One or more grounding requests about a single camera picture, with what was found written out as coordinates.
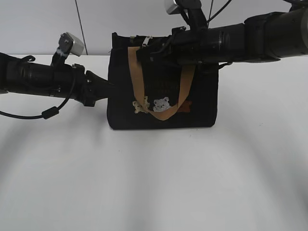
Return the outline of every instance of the black cylinder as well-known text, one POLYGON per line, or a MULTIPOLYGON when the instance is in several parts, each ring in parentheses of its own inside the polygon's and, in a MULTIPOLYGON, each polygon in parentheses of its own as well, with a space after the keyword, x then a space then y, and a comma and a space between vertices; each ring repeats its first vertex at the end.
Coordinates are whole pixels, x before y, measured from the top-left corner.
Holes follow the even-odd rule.
POLYGON ((265 53, 273 58, 308 54, 308 9, 284 13, 265 24, 265 53))
MULTIPOLYGON (((72 86, 72 67, 63 65, 60 69, 51 66, 10 61, 7 64, 3 89, 12 93, 31 94, 65 98, 72 86)), ((72 99, 76 98, 76 84, 72 99)))

